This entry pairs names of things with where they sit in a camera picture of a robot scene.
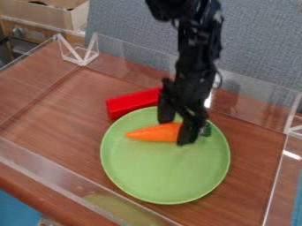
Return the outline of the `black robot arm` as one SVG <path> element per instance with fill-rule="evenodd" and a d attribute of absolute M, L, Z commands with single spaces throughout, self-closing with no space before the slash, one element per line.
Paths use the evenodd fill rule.
<path fill-rule="evenodd" d="M 177 144 L 197 141 L 209 128 L 205 101 L 217 76 L 215 61 L 222 50 L 222 4 L 219 0 L 146 0 L 154 18 L 178 31 L 177 75 L 162 79 L 158 122 L 183 118 Z"/>

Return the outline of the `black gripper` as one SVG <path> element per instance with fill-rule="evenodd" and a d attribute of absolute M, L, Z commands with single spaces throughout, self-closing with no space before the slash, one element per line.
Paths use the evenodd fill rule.
<path fill-rule="evenodd" d="M 175 79 L 162 79 L 157 118 L 161 124 L 171 123 L 175 115 L 183 118 L 177 144 L 191 144 L 199 135 L 209 135 L 205 101 L 210 95 L 217 72 L 178 73 Z"/>

